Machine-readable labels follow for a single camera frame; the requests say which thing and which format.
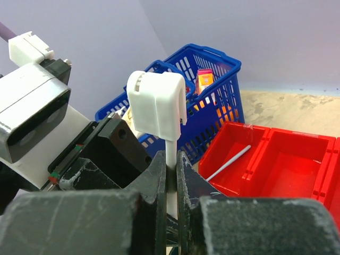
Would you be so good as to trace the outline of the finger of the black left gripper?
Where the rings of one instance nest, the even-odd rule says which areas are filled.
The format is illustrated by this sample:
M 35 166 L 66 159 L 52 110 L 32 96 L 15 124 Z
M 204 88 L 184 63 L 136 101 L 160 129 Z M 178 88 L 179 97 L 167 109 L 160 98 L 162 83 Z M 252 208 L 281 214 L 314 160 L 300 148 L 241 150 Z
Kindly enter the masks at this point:
M 125 188 L 152 161 L 120 118 L 90 122 L 48 166 L 61 190 Z

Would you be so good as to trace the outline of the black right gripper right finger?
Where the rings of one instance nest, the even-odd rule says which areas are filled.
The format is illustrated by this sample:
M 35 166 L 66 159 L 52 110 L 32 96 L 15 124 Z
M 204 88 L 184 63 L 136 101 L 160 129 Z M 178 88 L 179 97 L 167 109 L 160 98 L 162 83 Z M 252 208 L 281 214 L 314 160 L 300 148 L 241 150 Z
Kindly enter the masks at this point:
M 339 231 L 318 201 L 231 198 L 177 154 L 180 254 L 339 254 Z

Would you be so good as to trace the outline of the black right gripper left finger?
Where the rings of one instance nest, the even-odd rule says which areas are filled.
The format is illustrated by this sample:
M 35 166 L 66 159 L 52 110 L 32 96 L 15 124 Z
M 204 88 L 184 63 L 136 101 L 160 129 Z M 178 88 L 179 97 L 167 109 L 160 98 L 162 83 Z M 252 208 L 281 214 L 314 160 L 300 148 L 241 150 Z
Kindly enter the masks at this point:
M 1 254 L 165 254 L 166 164 L 159 151 L 125 189 L 30 192 L 1 219 Z

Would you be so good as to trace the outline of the white toothbrush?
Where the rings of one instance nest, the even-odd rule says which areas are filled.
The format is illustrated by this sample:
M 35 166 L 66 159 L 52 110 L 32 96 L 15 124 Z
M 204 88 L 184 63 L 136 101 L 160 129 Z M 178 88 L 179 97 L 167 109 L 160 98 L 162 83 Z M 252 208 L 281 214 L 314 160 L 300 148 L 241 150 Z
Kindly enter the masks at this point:
M 134 71 L 127 80 L 126 92 L 134 127 L 165 141 L 167 213 L 177 215 L 177 141 L 181 125 L 186 125 L 186 88 L 179 73 L 162 74 Z

